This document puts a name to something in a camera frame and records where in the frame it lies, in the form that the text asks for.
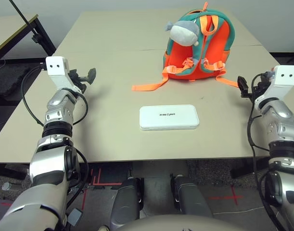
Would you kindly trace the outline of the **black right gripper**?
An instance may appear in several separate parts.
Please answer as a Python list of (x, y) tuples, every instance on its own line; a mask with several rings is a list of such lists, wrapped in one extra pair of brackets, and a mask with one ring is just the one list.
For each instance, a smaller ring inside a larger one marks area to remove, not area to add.
[(256, 86), (251, 87), (251, 93), (248, 92), (248, 85), (244, 77), (238, 76), (237, 78), (238, 88), (241, 91), (242, 98), (249, 98), (254, 101), (261, 96), (267, 89), (267, 78), (260, 77), (260, 81)]

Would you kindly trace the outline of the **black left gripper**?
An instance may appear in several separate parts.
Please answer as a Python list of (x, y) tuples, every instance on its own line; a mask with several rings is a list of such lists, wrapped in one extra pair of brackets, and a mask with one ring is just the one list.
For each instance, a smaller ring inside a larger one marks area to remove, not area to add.
[(89, 84), (92, 84), (96, 78), (96, 68), (90, 69), (87, 76), (85, 77), (79, 77), (77, 74), (77, 70), (73, 69), (69, 71), (69, 77), (74, 83), (74, 85), (78, 87), (82, 93), (84, 93), (87, 86), (83, 84), (82, 82), (87, 82)]

